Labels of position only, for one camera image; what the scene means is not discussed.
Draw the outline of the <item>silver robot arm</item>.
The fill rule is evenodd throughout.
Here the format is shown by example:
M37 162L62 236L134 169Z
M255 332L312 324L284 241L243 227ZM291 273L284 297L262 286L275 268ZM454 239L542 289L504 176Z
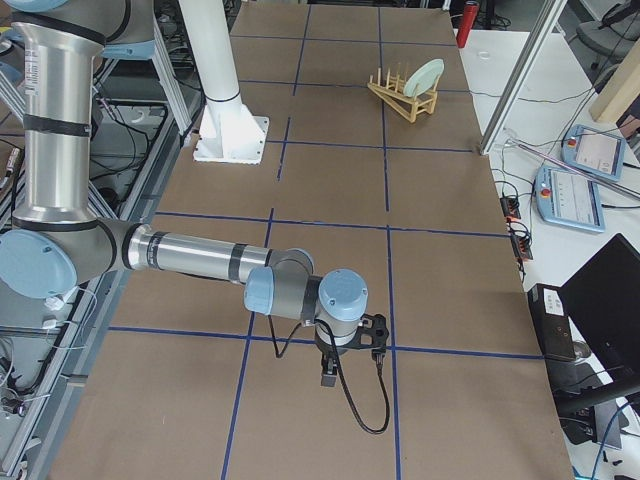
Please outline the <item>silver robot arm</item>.
M16 1L12 7L26 48L26 197L1 238L2 280L40 299L116 269L240 284L249 311L313 327L323 384L343 384L340 356L357 347L367 305L359 274L340 269L320 277L302 250L160 232L89 210L93 62L107 46L152 39L152 3Z

